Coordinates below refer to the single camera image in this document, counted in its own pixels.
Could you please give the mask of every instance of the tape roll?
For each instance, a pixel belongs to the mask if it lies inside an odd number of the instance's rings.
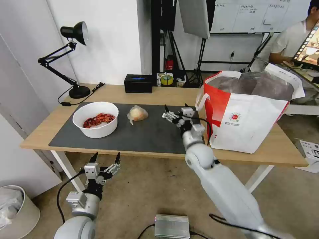
[[[171,85],[173,84],[173,77],[170,75],[164,75],[160,78],[160,82],[162,85]]]

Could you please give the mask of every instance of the lamp arm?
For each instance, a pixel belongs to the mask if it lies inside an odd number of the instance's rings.
[[[65,55],[67,55],[68,53],[72,52],[75,50],[75,46],[76,46],[76,43],[71,41],[69,42],[68,44],[66,44],[65,46],[61,47],[60,49],[52,52],[51,54],[45,56],[45,57],[42,57],[42,58],[39,58],[38,59],[38,63],[47,68],[49,71],[51,71],[52,73],[56,74],[58,77],[64,79],[67,83],[69,83],[70,85],[72,85],[73,87],[78,87],[78,84],[76,83],[76,81],[73,81],[71,80],[69,77],[67,77],[66,75],[60,73],[59,71],[57,71],[56,69],[54,69],[53,67],[49,66],[49,64]],[[54,54],[58,53],[59,51],[67,48],[67,47],[70,47],[71,49],[68,50],[67,52],[61,54],[61,55],[58,55],[58,56],[53,56]]]

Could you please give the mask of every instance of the desk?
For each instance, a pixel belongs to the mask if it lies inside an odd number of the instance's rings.
[[[301,80],[306,81],[312,85],[312,87],[319,92],[319,84],[313,83],[313,77],[310,76],[306,70],[301,70],[301,66],[298,68],[293,68],[293,65],[284,61],[283,64],[287,67],[291,67],[290,72],[293,72],[295,75],[299,76]],[[316,105],[294,105],[290,104],[286,114],[292,115],[316,115],[319,116],[319,106]]]
[[[90,89],[95,87],[93,84],[83,85]],[[108,101],[112,103],[137,105],[168,104],[173,106],[184,106],[186,103],[189,106],[194,106],[197,93],[198,89],[153,87],[153,93],[151,94],[136,94],[125,93],[124,86],[121,85],[105,85],[97,90],[86,101]],[[79,100],[67,97],[65,101],[75,103]],[[73,177],[76,172],[64,154],[65,151],[82,153],[99,152],[100,154],[114,155],[118,153],[118,151],[115,150],[49,146],[53,137],[61,129],[76,108],[77,106],[58,106],[57,109],[55,109],[21,144],[22,148],[50,150],[69,178]],[[204,112],[199,112],[199,115],[203,117]],[[251,192],[269,173],[274,165],[290,167],[306,167],[308,165],[305,159],[300,155],[299,151],[277,124],[274,125],[269,135],[254,154],[217,149],[214,149],[214,154],[222,163],[236,162],[260,165],[246,184],[247,188]],[[121,155],[184,160],[184,154],[121,151]],[[84,186],[79,179],[73,180],[72,183],[78,191],[82,191],[84,189]]]

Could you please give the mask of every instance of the robotic arm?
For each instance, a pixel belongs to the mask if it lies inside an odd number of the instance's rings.
[[[278,238],[292,239],[291,235],[278,232],[265,224],[253,195],[228,167],[216,159],[213,150],[204,144],[202,137],[205,127],[192,123],[191,117],[194,114],[195,112],[190,107],[182,108],[178,114],[174,114],[165,106],[165,113],[162,117],[180,128],[186,150],[185,161],[200,178],[203,189],[226,221]],[[272,238],[248,230],[243,230],[243,233],[248,239]]]
[[[96,162],[98,153],[94,154],[83,171],[87,177],[87,188],[82,192],[70,192],[66,201],[72,207],[74,217],[67,220],[56,232],[54,239],[93,239],[95,220],[102,199],[102,187],[112,178],[120,167],[120,153],[115,163],[109,167],[100,167]]]

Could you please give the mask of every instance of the black lamp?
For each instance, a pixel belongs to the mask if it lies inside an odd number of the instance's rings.
[[[56,69],[49,66],[49,64],[51,62],[63,57],[64,55],[67,55],[68,53],[75,50],[76,43],[73,41],[73,39],[76,39],[81,44],[86,45],[86,43],[88,41],[88,32],[87,32],[86,24],[85,24],[85,22],[79,22],[74,27],[61,27],[60,32],[61,32],[62,36],[67,38],[68,41],[70,41],[70,42],[68,44],[66,44],[64,47],[56,50],[55,52],[52,52],[51,54],[49,54],[45,57],[39,58],[38,63],[40,65],[44,66],[45,68],[47,68],[49,71],[56,74],[57,76],[64,79],[70,85],[72,85],[72,89],[69,91],[69,96],[71,98],[80,99],[80,98],[86,97],[90,94],[90,89],[88,87],[79,86],[75,80],[67,77],[66,75],[61,74]],[[71,49],[64,52],[61,55],[53,56],[54,54],[58,53],[59,51],[65,49],[67,47],[70,47]]]

